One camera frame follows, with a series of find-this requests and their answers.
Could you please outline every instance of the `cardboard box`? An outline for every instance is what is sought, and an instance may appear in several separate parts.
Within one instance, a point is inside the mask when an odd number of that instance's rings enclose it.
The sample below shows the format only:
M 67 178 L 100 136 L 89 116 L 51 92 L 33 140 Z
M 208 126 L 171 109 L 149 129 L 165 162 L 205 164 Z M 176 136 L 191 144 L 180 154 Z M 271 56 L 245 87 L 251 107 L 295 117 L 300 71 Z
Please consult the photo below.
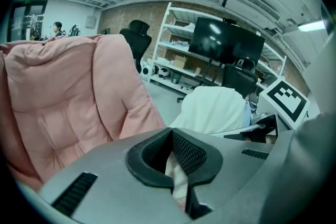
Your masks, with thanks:
M 186 61 L 186 57 L 175 55 L 174 66 L 183 69 Z
M 196 67 L 195 74 L 199 75 L 200 73 L 201 73 L 201 68 L 200 67 Z

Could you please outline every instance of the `shelving unit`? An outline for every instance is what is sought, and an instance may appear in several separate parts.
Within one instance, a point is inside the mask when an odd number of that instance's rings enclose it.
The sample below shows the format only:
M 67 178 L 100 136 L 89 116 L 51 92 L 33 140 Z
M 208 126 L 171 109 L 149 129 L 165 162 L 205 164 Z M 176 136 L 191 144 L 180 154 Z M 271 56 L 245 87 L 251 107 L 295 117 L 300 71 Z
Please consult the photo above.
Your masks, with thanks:
M 169 2 L 168 6 L 167 6 L 167 10 L 165 12 L 165 15 L 163 17 L 162 20 L 162 24 L 160 27 L 160 31 L 159 31 L 159 35 L 157 37 L 156 40 L 156 44 L 155 44 L 155 48 L 154 48 L 154 53 L 153 53 L 153 58 L 152 58 L 152 65 L 153 64 L 157 64 L 157 65 L 162 65 L 165 66 L 171 70 L 177 71 L 179 73 L 181 73 L 184 76 L 187 76 L 188 78 L 195 78 L 197 75 L 195 73 L 193 73 L 192 71 L 189 70 L 185 70 L 185 69 L 181 69 L 178 67 L 175 67 L 173 65 L 171 65 L 170 63 L 166 63 L 166 62 L 162 62 L 162 61 L 158 61 L 157 60 L 157 49 L 159 46 L 168 48 L 168 49 L 172 49 L 178 52 L 182 52 L 183 54 L 186 55 L 190 55 L 193 56 L 195 58 L 198 58 L 200 60 L 204 60 L 204 61 L 209 61 L 209 58 L 204 57 L 202 55 L 197 55 L 195 53 L 189 52 L 188 51 L 188 46 L 180 46 L 180 45 L 174 45 L 168 41 L 162 41 L 161 40 L 161 35 L 162 32 L 164 30 L 168 30 L 171 35 L 175 35 L 175 36 L 179 36 L 179 37 L 183 37 L 183 38 L 187 38 L 187 39 L 191 39 L 193 37 L 194 34 L 194 30 L 190 29 L 188 27 L 183 27 L 180 25 L 176 25 L 176 24 L 167 24 L 166 23 L 166 19 L 167 16 L 171 13 L 174 15 L 175 17 L 175 23 L 176 22 L 180 22 L 180 23 L 193 23 L 196 24 L 197 19 L 199 17 L 201 18 L 211 18 L 211 19 L 215 19 L 215 20 L 220 20 L 222 21 L 222 18 L 220 17 L 216 17 L 214 15 L 211 14 L 207 14 L 207 13 L 203 13 L 203 12 L 198 12 L 196 10 L 191 10 L 191 9 L 186 9 L 186 8 L 178 8 L 178 7 L 172 7 L 171 6 L 172 3 Z M 259 59 L 256 69 L 261 72 L 263 74 L 263 76 L 275 76 L 275 77 L 281 77 L 282 76 L 282 72 L 284 70 L 285 67 L 285 63 L 286 63 L 286 59 L 287 57 L 285 56 L 284 58 L 279 55 L 274 49 L 272 49 L 268 44 L 264 43 L 264 47 L 261 53 L 261 58 Z M 267 63 L 265 63 L 262 59 L 265 59 L 267 62 L 270 61 L 280 61 L 281 62 L 281 68 L 279 70 L 279 72 L 275 72 L 274 70 L 272 70 Z M 219 64 L 217 62 L 213 62 L 213 65 L 219 66 Z M 170 79 L 161 79 L 159 78 L 157 75 L 153 75 L 151 77 L 148 77 L 147 81 L 148 83 L 154 80 L 158 83 L 161 83 L 167 87 L 170 87 L 172 89 L 175 89 L 179 92 L 183 92 L 185 94 L 188 94 L 190 92 L 192 92 L 192 90 L 185 90 L 185 89 L 181 89 L 181 86 L 178 84 L 173 84 Z M 260 87 L 261 89 L 266 89 L 266 86 L 257 82 L 257 87 Z

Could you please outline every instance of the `white fabric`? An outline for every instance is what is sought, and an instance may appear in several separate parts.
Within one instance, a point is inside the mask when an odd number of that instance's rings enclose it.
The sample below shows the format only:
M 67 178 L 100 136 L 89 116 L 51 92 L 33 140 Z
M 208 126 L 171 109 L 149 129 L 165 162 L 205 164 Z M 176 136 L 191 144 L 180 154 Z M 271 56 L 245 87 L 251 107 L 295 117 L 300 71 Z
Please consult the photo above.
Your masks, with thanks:
M 244 121 L 245 100 L 234 89 L 226 87 L 197 87 L 183 100 L 181 114 L 170 127 L 179 127 L 203 134 L 226 132 L 241 128 Z M 187 177 L 171 154 L 166 175 L 174 179 L 173 197 L 185 203 Z

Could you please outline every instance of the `white device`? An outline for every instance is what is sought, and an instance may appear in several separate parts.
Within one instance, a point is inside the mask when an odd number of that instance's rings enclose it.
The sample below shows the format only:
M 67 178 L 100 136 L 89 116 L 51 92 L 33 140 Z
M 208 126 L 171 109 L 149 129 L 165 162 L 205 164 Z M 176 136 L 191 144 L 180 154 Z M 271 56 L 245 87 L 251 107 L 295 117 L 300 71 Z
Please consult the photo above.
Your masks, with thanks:
M 96 18 L 94 16 L 87 16 L 85 21 L 86 28 L 94 28 L 96 24 Z
M 296 130 L 305 118 L 310 101 L 288 82 L 278 79 L 259 95 L 257 115 L 277 113 Z
M 166 67 L 161 67 L 159 70 L 159 77 L 166 78 L 169 76 L 169 69 Z
M 146 64 L 144 65 L 144 67 L 142 68 L 142 70 L 141 70 L 141 78 L 142 78 L 143 80 L 147 81 L 147 77 L 148 77 L 148 74 L 149 74 L 150 69 L 151 69 L 151 66 L 150 66 L 148 63 L 146 63 Z

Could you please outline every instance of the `pink quilted cushion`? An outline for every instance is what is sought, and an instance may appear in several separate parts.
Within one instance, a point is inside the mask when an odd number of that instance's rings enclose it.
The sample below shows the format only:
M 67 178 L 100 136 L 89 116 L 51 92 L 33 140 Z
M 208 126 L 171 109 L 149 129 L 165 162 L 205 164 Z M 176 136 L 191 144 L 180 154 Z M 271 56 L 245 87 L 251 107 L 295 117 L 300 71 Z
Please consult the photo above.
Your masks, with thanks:
M 96 42 L 62 38 L 18 45 L 5 58 L 12 108 L 41 179 L 111 140 L 92 87 Z
M 37 189 L 98 145 L 165 126 L 121 35 L 17 41 L 7 47 L 9 95 L 24 148 L 13 142 L 15 132 L 1 139 L 16 145 L 18 154 L 8 152 L 7 162 L 16 179 L 30 187 Z M 8 132 L 8 121 L 0 120 Z M 29 156 L 37 176 L 18 167 L 22 156 Z

